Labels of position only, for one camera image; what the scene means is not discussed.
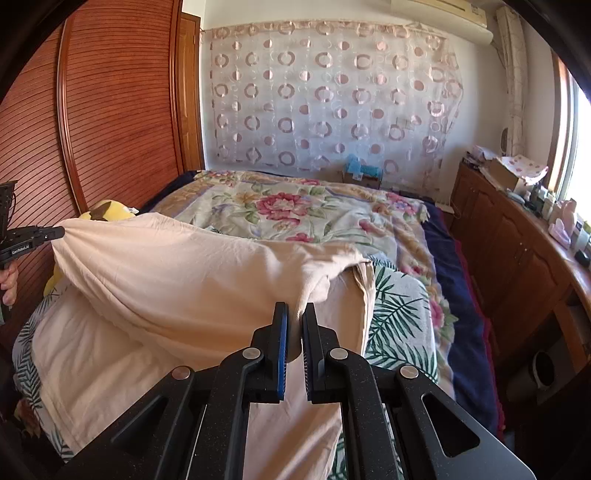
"navy blue blanket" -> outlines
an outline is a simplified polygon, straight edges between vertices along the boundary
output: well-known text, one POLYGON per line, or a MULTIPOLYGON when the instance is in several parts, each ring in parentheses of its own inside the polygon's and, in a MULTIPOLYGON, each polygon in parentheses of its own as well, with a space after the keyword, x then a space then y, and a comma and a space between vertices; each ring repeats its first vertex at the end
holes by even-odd
POLYGON ((458 317, 449 353, 456 401, 492 434, 503 427, 488 344, 489 320, 482 314, 467 280, 460 244, 448 233, 441 210, 426 203, 430 214, 423 224, 429 251, 435 259, 437 281, 450 310, 458 317))

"plush toy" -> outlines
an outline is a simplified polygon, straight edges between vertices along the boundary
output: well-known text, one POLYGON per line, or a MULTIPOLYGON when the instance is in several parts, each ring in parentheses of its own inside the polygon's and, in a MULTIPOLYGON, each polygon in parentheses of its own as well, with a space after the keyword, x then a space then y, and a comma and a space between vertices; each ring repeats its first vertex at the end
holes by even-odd
MULTIPOLYGON (((102 222, 116 222, 117 220, 125 220, 127 218, 134 217, 138 213, 135 208, 129 208, 123 205, 123 203, 116 202, 114 200, 101 200, 95 203, 93 207, 88 211, 79 216, 84 220, 99 220, 102 222)), ((53 287, 61 280, 63 274, 59 267, 54 265, 53 276, 47 280, 45 289, 43 290, 43 296, 47 297, 53 287)))

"circle pattern curtain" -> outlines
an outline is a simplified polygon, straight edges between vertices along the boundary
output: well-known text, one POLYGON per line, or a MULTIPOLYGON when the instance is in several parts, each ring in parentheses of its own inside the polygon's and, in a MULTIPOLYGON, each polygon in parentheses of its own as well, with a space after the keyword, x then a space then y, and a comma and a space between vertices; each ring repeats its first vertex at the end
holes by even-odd
POLYGON ((209 168, 310 176, 354 154, 396 188, 437 193, 463 95, 441 32, 288 20, 216 28, 204 44, 209 168))

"trash can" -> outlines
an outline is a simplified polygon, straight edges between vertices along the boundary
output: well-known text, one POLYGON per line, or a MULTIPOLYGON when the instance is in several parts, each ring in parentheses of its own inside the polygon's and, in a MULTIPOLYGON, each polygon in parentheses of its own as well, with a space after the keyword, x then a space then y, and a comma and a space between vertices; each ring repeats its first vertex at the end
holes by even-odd
POLYGON ((546 352, 537 352, 533 359, 521 368, 507 385, 510 402, 527 400, 538 390, 547 390, 554 383, 554 362, 546 352))

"bottle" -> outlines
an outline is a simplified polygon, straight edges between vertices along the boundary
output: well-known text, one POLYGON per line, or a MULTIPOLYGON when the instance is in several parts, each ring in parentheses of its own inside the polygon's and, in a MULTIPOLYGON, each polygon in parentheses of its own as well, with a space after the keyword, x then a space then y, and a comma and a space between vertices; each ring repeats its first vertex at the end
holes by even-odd
POLYGON ((531 189, 530 194, 530 202, 535 204, 535 201, 538 199, 538 195, 540 194, 540 182, 534 185, 534 188, 531 189))
POLYGON ((585 222, 581 227, 581 231, 579 236, 577 237, 577 241, 574 243, 573 251, 576 253, 579 250, 585 251, 585 247, 589 243, 589 234, 591 233, 591 225, 588 222, 585 222))
POLYGON ((544 200, 544 207, 542 208, 542 218, 544 220, 550 220, 550 215, 552 215, 552 209, 554 208, 554 192, 550 190, 548 195, 546 195, 546 199, 544 200))
POLYGON ((557 218, 562 218, 562 201, 559 200, 554 204, 552 207, 552 211, 550 212, 550 219, 548 220, 548 224, 552 225, 557 218))
POLYGON ((574 227, 577 225, 577 202, 570 199, 565 202, 562 207, 562 221, 564 223, 564 231, 571 237, 574 232, 574 227))

